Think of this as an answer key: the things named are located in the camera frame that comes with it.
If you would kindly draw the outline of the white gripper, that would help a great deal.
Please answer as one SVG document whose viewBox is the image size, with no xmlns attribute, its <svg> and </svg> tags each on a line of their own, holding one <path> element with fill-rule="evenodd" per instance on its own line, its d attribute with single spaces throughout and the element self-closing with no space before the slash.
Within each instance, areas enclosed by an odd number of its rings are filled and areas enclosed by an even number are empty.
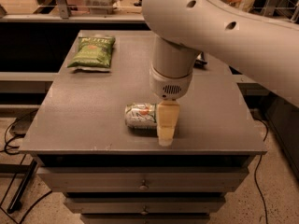
<svg viewBox="0 0 299 224">
<path fill-rule="evenodd" d="M 159 145 L 172 145 L 178 122 L 180 106 L 177 100 L 184 96 L 192 81 L 192 74 L 186 77 L 170 78 L 159 74 L 153 67 L 149 69 L 149 86 L 153 93 L 164 99 L 157 105 L 157 135 Z"/>
</svg>

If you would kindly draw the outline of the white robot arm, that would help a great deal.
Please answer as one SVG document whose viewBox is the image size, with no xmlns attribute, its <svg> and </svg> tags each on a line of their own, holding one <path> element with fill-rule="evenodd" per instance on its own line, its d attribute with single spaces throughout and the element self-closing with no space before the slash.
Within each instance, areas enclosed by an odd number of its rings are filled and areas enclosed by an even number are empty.
<svg viewBox="0 0 299 224">
<path fill-rule="evenodd" d="M 155 33 L 149 69 L 158 106 L 159 144 L 173 141 L 176 100 L 186 94 L 192 66 L 204 52 L 225 62 L 292 105 L 299 105 L 299 28 L 246 13 L 221 0 L 142 0 Z"/>
</svg>

